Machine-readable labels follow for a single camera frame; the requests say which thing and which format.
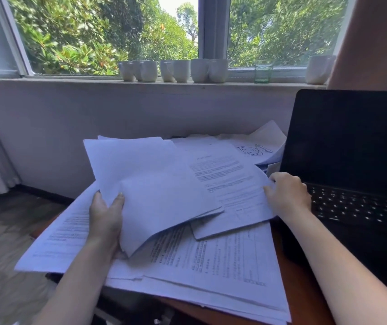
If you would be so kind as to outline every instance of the laptop keyboard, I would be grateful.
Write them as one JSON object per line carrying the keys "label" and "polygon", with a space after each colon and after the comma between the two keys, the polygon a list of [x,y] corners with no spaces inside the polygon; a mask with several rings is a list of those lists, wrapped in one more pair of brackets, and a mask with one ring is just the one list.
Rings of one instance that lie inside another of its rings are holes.
{"label": "laptop keyboard", "polygon": [[312,212],[321,220],[387,230],[387,199],[307,184]]}

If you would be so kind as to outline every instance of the forearm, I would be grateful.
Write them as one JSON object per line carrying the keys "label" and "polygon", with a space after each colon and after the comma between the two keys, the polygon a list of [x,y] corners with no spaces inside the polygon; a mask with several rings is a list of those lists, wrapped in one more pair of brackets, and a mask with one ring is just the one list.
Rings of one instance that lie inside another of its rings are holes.
{"label": "forearm", "polygon": [[100,241],[87,242],[34,324],[90,324],[109,272],[111,257],[111,252]]}
{"label": "forearm", "polygon": [[337,324],[387,324],[387,287],[309,211],[287,217]]}

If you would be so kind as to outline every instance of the white mug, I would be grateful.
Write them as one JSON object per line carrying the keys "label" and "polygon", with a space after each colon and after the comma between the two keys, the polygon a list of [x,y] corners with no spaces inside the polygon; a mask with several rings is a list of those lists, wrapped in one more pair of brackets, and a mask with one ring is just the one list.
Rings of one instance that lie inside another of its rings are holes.
{"label": "white mug", "polygon": [[224,83],[228,77],[228,59],[210,60],[209,77],[212,82]]}
{"label": "white mug", "polygon": [[165,61],[169,72],[177,83],[186,83],[190,77],[190,60]]}
{"label": "white mug", "polygon": [[157,61],[143,60],[140,62],[143,82],[155,82],[157,79]]}
{"label": "white mug", "polygon": [[133,62],[120,61],[118,63],[118,68],[120,69],[120,75],[123,77],[124,81],[131,82],[135,79]]}
{"label": "white mug", "polygon": [[190,61],[190,73],[196,83],[206,82],[209,77],[210,60],[205,58],[192,59]]}
{"label": "white mug", "polygon": [[325,84],[329,78],[337,56],[311,56],[306,68],[305,81],[308,84]]}
{"label": "white mug", "polygon": [[134,73],[135,77],[138,80],[138,82],[142,81],[142,76],[141,76],[141,61],[143,60],[133,60],[133,68],[134,68]]}
{"label": "white mug", "polygon": [[172,60],[161,60],[160,61],[160,76],[164,82],[174,82],[174,76],[172,76],[171,72],[168,69],[168,65],[166,63],[172,63]]}

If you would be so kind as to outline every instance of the laptop screen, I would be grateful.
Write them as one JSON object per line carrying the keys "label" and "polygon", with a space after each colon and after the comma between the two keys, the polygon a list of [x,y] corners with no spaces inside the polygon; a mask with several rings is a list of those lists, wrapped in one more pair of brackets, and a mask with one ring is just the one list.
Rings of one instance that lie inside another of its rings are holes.
{"label": "laptop screen", "polygon": [[300,90],[281,171],[387,196],[387,92]]}

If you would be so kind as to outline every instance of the sky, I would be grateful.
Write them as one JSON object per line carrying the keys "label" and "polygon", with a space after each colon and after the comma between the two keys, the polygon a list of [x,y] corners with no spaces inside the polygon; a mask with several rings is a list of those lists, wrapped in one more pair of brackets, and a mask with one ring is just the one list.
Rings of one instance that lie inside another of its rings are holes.
{"label": "sky", "polygon": [[175,18],[177,18],[177,8],[185,2],[193,4],[196,13],[198,13],[198,0],[159,0],[162,9]]}

